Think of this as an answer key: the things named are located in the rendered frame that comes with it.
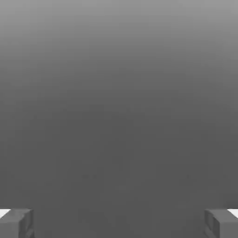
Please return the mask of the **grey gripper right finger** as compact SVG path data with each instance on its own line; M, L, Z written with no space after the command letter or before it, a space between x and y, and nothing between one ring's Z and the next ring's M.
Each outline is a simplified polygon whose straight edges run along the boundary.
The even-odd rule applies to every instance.
M206 238L238 238L238 209L206 209Z

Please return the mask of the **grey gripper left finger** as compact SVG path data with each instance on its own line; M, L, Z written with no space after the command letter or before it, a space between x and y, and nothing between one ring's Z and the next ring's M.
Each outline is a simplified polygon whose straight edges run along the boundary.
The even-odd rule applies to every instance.
M0 238L35 238L34 210L0 209Z

